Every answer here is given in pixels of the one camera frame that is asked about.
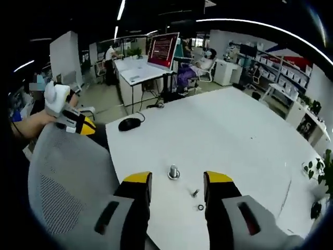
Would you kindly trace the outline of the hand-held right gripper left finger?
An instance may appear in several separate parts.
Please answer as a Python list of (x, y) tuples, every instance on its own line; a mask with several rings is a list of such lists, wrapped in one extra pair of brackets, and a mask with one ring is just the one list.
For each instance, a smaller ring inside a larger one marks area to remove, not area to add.
[(152, 172), (126, 177), (113, 195), (95, 201), (79, 220), (78, 249), (144, 249)]

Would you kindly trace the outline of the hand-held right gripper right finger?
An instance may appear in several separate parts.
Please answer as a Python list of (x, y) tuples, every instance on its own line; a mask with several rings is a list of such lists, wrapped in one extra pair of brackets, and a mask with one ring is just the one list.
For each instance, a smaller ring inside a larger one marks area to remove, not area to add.
[(287, 235), (274, 215), (249, 195), (242, 195), (229, 176), (205, 171), (205, 218), (210, 249), (299, 249), (303, 238)]

